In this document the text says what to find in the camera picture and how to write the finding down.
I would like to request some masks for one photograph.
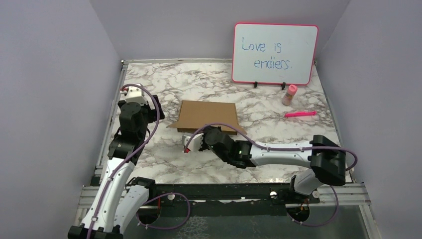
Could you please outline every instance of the cardboard sheet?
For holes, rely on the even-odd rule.
[[[213,122],[227,123],[246,134],[246,131],[239,126],[234,103],[182,101],[179,120],[167,127],[177,128],[177,132],[193,133],[204,124]],[[226,126],[222,126],[221,130],[228,134],[237,134]]]

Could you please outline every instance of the gray wall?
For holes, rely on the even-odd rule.
[[[318,59],[385,239],[421,238],[422,1],[351,0]]]
[[[0,3],[0,232],[63,239],[121,68],[87,0]]]
[[[349,0],[91,0],[122,59],[231,58],[238,21],[316,24],[317,54]]]

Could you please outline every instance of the pink whiteboard frame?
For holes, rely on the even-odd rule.
[[[309,80],[308,80],[308,82],[306,84],[295,84],[295,85],[297,85],[297,86],[305,86],[305,85],[309,84],[309,82],[311,81],[312,65],[313,65],[314,60],[315,60],[315,50],[317,48],[317,42],[318,42],[319,27],[317,25],[312,25],[312,24],[310,24],[310,25],[308,25],[308,24],[284,24],[284,23],[259,23],[259,22],[247,22],[247,21],[241,21],[241,22],[236,23],[234,25],[234,35],[233,35],[234,37],[233,37],[233,58],[232,58],[232,61],[231,61],[231,80],[234,81],[234,82],[236,82],[236,83],[250,83],[250,84],[253,84],[255,82],[250,82],[250,81],[235,81],[233,79],[234,41],[236,39],[236,26],[238,24],[284,25],[284,26],[314,26],[314,27],[316,27],[316,34],[317,35],[316,35],[316,40],[315,40],[314,54],[312,56],[311,69],[309,70]],[[268,85],[281,85],[282,84],[282,83],[274,83],[274,82],[258,82],[258,83],[259,84],[268,84]]]

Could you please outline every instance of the marble table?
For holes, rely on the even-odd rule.
[[[280,86],[258,85],[254,89],[252,84],[233,83],[230,75],[231,63],[224,62],[129,64],[124,83],[141,83],[152,94],[157,94],[166,117],[160,121],[131,177],[152,178],[157,183],[289,182],[294,174],[305,170],[292,165],[238,169],[209,150],[184,154],[183,133],[166,128],[177,121],[182,100],[236,103],[239,123],[255,141],[290,143],[311,140],[314,134],[322,134],[339,143],[315,67],[311,82],[299,87],[290,106],[281,103],[285,90]],[[317,111],[317,115],[283,117],[287,112],[297,111]],[[112,135],[118,127],[115,120]]]

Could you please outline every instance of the pink cap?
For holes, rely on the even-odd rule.
[[[289,95],[296,94],[296,91],[298,91],[298,87],[295,85],[289,85],[289,87],[287,88],[287,93],[289,93]]]

